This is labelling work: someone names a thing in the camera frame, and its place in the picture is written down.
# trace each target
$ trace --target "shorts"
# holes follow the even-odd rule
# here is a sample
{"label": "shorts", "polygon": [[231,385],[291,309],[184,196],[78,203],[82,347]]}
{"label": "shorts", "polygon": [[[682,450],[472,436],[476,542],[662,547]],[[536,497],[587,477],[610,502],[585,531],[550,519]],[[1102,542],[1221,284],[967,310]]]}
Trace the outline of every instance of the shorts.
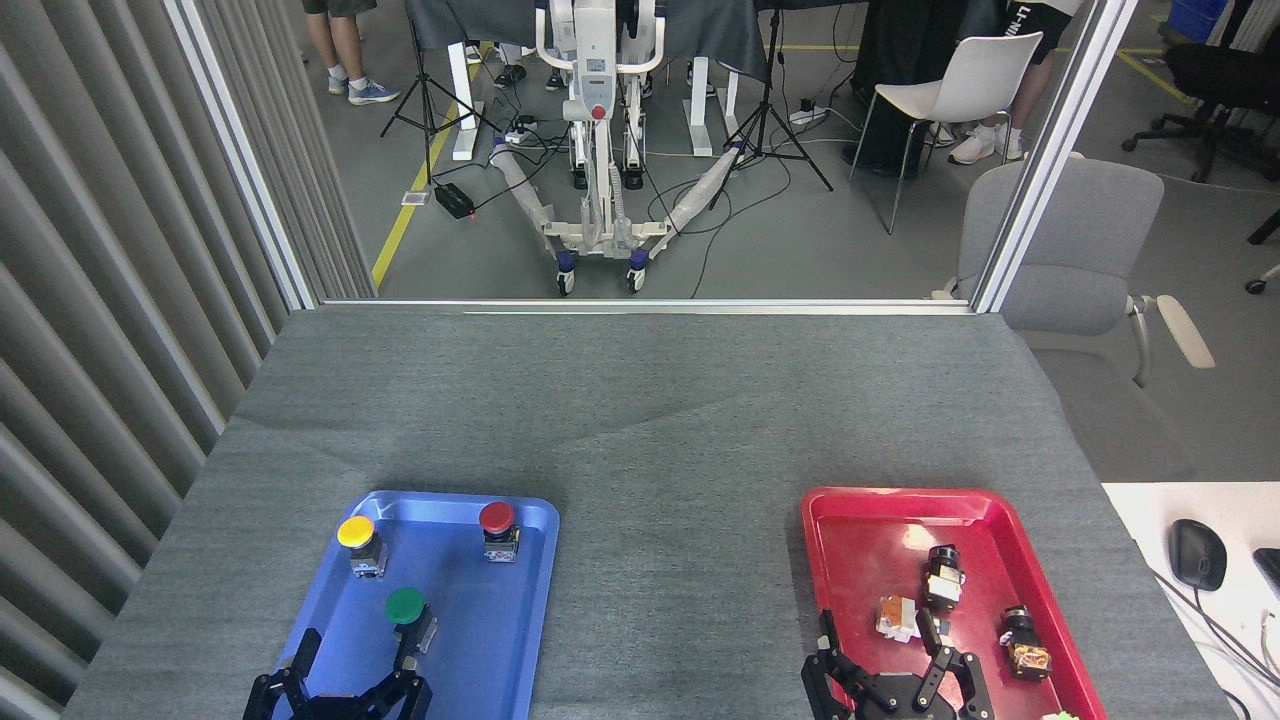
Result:
{"label": "shorts", "polygon": [[1032,64],[1038,65],[1057,47],[1057,41],[1062,38],[1062,31],[1070,23],[1071,15],[1057,8],[1050,8],[1043,3],[1015,1],[1009,4],[1009,10],[1005,13],[1001,35],[1012,37],[1043,32],[1044,37],[1041,38],[1041,44],[1036,46],[1036,53],[1032,55]]}
{"label": "shorts", "polygon": [[328,14],[333,18],[355,18],[372,10],[378,0],[302,0],[302,12],[308,15]]}

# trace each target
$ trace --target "power strip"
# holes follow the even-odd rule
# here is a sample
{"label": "power strip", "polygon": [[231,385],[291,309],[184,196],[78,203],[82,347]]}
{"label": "power strip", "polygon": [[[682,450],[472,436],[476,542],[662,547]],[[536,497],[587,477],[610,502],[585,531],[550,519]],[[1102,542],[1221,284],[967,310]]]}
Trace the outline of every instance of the power strip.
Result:
{"label": "power strip", "polygon": [[828,108],[813,108],[810,110],[796,110],[791,113],[791,124],[794,126],[806,126],[814,120],[820,120],[827,117]]}

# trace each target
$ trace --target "black tablecloth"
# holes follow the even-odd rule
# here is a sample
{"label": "black tablecloth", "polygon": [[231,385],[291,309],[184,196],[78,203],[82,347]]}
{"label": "black tablecloth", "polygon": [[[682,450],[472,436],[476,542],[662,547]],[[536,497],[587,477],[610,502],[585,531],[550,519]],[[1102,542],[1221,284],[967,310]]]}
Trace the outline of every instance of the black tablecloth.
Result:
{"label": "black tablecloth", "polygon": [[[758,10],[840,5],[841,0],[671,0],[667,58],[710,58],[764,79],[764,44]],[[534,45],[534,0],[410,0],[424,49],[463,40]]]}

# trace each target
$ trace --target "gray office chair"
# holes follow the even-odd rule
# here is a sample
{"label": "gray office chair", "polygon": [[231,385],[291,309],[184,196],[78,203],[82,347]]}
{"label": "gray office chair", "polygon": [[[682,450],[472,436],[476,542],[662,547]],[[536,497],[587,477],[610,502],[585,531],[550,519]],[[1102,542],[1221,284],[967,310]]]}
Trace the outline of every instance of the gray office chair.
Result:
{"label": "gray office chair", "polygon": [[[947,291],[972,297],[1019,173],[1020,164],[996,168],[969,191],[959,273]],[[1001,307],[1019,332],[1100,336],[1130,318],[1140,356],[1133,379],[1096,354],[1033,350],[1103,482],[1194,474],[1176,433],[1140,389],[1151,372],[1147,315],[1158,310],[1193,366],[1212,368],[1213,357],[1176,300],[1130,296],[1128,287],[1164,192],[1160,178],[1147,170],[1069,159]]]}

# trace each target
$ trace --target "tripod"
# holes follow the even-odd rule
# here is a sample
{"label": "tripod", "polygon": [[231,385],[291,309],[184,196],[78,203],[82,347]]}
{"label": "tripod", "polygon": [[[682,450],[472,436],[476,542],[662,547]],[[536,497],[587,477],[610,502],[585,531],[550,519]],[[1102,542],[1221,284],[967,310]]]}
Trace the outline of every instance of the tripod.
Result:
{"label": "tripod", "polygon": [[[769,56],[764,69],[764,96],[760,99],[759,106],[751,111],[750,115],[742,122],[737,131],[724,141],[724,147],[733,143],[735,140],[742,141],[742,158],[739,160],[745,161],[746,159],[756,158],[778,158],[781,160],[805,160],[813,172],[818,174],[818,179],[827,186],[828,191],[835,192],[831,187],[831,182],[827,181],[827,176],[822,174],[818,165],[813,161],[813,158],[805,152],[804,147],[800,146],[800,141],[796,140],[796,133],[791,132],[791,127],[787,124],[778,111],[773,109],[773,104],[769,101],[769,95],[773,91],[773,59],[778,54],[778,17],[782,14],[782,8],[773,8],[773,18],[769,19]],[[776,152],[773,149],[767,149],[764,145],[764,126],[769,118],[773,118],[782,131],[787,133],[787,140],[796,146],[800,151],[799,155],[787,155],[783,152]],[[751,133],[755,133],[755,140],[751,138]]]}
{"label": "tripod", "polygon": [[[413,14],[408,10],[408,5],[407,4],[404,6],[404,10],[406,10],[406,14],[408,15],[408,29],[410,29],[410,33],[413,36],[413,58],[415,58],[415,60],[417,60],[417,74],[413,77],[413,85],[408,86],[408,91],[406,91],[404,96],[401,97],[399,105],[396,106],[396,111],[392,113],[390,118],[388,118],[387,124],[383,126],[383,132],[378,133],[378,137],[385,137],[387,136],[387,131],[392,129],[392,123],[394,123],[396,120],[404,120],[406,123],[408,123],[408,124],[419,128],[420,131],[422,131],[422,155],[424,155],[424,163],[426,165],[426,184],[430,186],[431,184],[431,140],[434,140],[436,135],[439,135],[443,131],[449,129],[451,127],[453,127],[453,126],[461,123],[462,120],[465,120],[466,118],[471,118],[471,117],[476,118],[481,123],[484,123],[484,124],[489,126],[490,128],[493,128],[493,131],[495,133],[498,133],[499,136],[503,133],[503,129],[499,128],[497,124],[494,124],[493,120],[485,118],[480,113],[479,109],[472,108],[471,105],[467,105],[466,102],[463,102],[457,95],[453,94],[452,90],[449,90],[448,87],[444,87],[443,85],[440,85],[435,78],[431,77],[430,73],[426,72],[426,63],[422,60],[422,45],[419,44],[419,41],[417,41],[417,29],[413,27]],[[435,120],[435,106],[431,102],[431,87],[439,90],[440,92],[443,92],[444,95],[447,95],[451,100],[453,100],[454,102],[458,104],[458,117],[457,118],[453,118],[452,120],[449,120],[449,122],[447,122],[444,124],[438,124],[436,123],[436,120]],[[404,109],[404,104],[408,102],[408,99],[413,96],[413,91],[415,90],[421,90],[421,96],[422,96],[422,122],[415,120],[413,118],[410,118],[408,115],[401,114],[401,110]]]}

